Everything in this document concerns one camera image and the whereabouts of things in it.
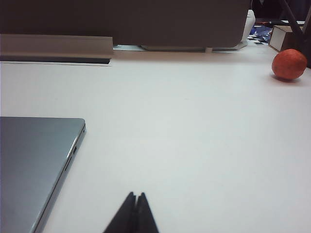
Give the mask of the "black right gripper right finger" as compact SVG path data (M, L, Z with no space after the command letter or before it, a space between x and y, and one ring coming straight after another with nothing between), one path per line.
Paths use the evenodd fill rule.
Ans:
M133 212L133 233L159 233L144 192L137 198Z

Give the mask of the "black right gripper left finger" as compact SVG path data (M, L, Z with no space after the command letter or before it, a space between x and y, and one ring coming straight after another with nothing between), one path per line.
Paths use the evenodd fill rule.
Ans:
M104 230L104 233L131 233L133 230L132 216L135 204L136 196L133 192L130 192Z

